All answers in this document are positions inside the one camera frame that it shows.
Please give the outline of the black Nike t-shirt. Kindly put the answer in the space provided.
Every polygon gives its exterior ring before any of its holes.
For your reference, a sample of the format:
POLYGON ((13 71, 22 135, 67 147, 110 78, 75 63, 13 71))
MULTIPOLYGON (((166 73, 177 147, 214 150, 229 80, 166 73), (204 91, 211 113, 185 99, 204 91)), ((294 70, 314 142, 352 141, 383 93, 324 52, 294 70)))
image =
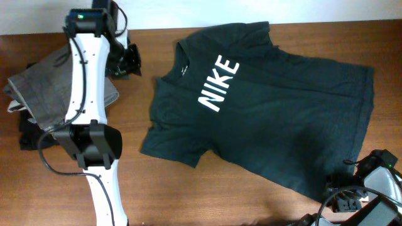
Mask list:
POLYGON ((213 26, 176 43, 141 152, 195 167, 210 150, 319 202, 352 176, 373 100, 371 67, 280 50, 267 22, 213 26))

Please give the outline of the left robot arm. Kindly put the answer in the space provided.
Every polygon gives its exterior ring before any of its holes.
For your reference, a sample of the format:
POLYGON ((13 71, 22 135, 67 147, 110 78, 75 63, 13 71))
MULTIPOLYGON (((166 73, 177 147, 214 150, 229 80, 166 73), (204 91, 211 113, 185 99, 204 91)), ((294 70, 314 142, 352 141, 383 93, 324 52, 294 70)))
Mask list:
POLYGON ((128 225, 117 169, 121 132, 107 124, 106 78, 141 75, 138 47, 129 40, 125 12, 115 1, 93 1, 89 9, 71 9, 64 32, 72 57, 72 88, 64 122, 49 133, 77 162, 86 177, 97 225, 128 225))

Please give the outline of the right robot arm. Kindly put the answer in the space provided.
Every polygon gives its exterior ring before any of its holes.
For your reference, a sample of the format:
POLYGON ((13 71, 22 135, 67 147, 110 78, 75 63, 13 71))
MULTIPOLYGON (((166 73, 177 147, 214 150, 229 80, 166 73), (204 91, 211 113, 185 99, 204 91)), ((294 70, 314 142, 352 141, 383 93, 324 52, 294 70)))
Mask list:
POLYGON ((349 177, 327 177, 318 212, 304 215, 296 226, 401 225, 401 173, 398 158, 387 149, 375 149, 358 161, 344 160, 356 172, 349 177))

